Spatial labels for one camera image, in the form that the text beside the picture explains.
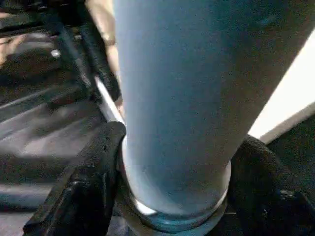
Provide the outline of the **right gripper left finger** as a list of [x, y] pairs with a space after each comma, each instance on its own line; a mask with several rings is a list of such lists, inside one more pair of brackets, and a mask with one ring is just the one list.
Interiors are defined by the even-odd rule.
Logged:
[[103, 124], [59, 176], [24, 225], [25, 236], [104, 236], [116, 197], [117, 160], [126, 128]]

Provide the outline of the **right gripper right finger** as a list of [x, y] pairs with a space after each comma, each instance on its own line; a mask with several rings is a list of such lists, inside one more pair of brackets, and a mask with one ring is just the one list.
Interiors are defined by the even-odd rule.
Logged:
[[231, 159], [228, 198], [246, 236], [313, 236], [315, 208], [293, 174], [248, 135]]

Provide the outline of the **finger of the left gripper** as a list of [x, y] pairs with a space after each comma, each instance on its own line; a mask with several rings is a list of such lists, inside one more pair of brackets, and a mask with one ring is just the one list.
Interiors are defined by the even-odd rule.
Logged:
[[63, 25], [49, 25], [49, 30], [57, 35], [61, 56], [78, 77], [88, 98], [98, 102], [100, 94], [95, 79], [82, 53], [82, 48], [76, 43], [72, 32]]
[[120, 87], [107, 58], [105, 42], [94, 23], [85, 22], [79, 27], [83, 47], [93, 71], [103, 82], [113, 101], [121, 96]]

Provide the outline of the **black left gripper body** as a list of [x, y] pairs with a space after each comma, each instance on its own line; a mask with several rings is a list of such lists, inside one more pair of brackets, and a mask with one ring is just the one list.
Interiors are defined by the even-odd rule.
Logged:
[[84, 0], [2, 0], [0, 12], [0, 36], [9, 37], [78, 27], [87, 21], [88, 9]]

